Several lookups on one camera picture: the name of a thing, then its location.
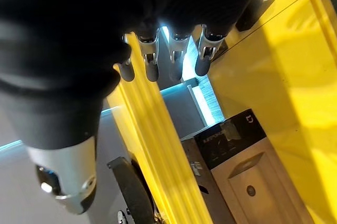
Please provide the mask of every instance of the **logo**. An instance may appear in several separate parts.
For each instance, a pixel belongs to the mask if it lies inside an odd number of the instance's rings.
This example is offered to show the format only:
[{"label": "logo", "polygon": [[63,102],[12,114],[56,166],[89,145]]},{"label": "logo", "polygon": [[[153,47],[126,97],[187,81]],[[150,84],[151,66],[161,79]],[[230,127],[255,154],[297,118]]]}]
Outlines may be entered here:
[{"label": "logo", "polygon": [[203,139],[203,142],[204,144],[206,144],[207,142],[213,140],[214,138],[218,137],[218,136],[221,136],[221,135],[224,135],[224,132],[223,131],[220,131],[216,134],[213,134],[212,136],[208,136],[206,139]]}]

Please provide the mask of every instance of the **black rubber cover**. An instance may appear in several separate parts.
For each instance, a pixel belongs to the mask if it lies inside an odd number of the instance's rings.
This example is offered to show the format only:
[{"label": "black rubber cover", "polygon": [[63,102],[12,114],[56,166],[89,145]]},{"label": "black rubber cover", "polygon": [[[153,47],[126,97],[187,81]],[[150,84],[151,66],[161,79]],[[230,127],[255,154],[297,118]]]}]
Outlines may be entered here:
[{"label": "black rubber cover", "polygon": [[158,64],[149,63],[145,65],[147,79],[151,82],[156,82],[159,78]]},{"label": "black rubber cover", "polygon": [[107,165],[115,175],[134,222],[136,224],[153,223],[152,200],[149,198],[136,169],[124,157],[118,157]]},{"label": "black rubber cover", "polygon": [[200,59],[200,56],[198,56],[195,62],[195,73],[198,76],[205,76],[209,72],[210,66],[210,60],[208,60],[207,58]]},{"label": "black rubber cover", "polygon": [[183,76],[183,57],[179,57],[174,64],[170,61],[170,79],[179,81]]},{"label": "black rubber cover", "polygon": [[126,63],[119,64],[118,67],[120,69],[121,76],[125,81],[133,81],[133,79],[135,78],[135,71],[133,69],[132,62],[129,65],[127,65]]}]

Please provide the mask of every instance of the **yellow wall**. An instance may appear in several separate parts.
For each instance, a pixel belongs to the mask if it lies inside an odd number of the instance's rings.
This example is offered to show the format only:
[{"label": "yellow wall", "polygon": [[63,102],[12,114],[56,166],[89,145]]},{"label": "yellow wall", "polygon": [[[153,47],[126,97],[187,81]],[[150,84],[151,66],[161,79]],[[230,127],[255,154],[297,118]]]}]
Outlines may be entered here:
[{"label": "yellow wall", "polygon": [[316,223],[337,222],[336,19],[328,1],[275,0],[232,31],[209,78],[226,117],[252,108]]}]

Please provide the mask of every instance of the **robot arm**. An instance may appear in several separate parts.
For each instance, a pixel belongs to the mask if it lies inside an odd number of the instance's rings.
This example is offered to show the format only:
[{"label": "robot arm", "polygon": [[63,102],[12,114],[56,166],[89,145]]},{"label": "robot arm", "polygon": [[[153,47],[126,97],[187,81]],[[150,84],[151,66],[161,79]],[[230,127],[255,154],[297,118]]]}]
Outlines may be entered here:
[{"label": "robot arm", "polygon": [[0,0],[0,102],[41,188],[70,212],[90,207],[102,100],[120,80],[113,64],[130,58],[124,33],[136,32],[156,81],[157,31],[167,25],[171,77],[180,79],[191,32],[204,24],[196,68],[204,75],[248,1]]}]

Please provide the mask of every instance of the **product box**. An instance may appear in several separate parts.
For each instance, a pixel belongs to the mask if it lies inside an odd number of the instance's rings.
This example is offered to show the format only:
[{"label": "product box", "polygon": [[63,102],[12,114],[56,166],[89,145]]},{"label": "product box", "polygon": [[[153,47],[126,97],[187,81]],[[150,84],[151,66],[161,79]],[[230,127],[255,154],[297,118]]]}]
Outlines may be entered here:
[{"label": "product box", "polygon": [[[229,209],[236,223],[313,223],[251,109],[199,132],[193,140],[198,148],[194,151],[199,151],[226,203],[223,211]],[[188,151],[186,155],[193,162]],[[204,199],[215,219],[211,200],[206,200],[205,196]]]}]

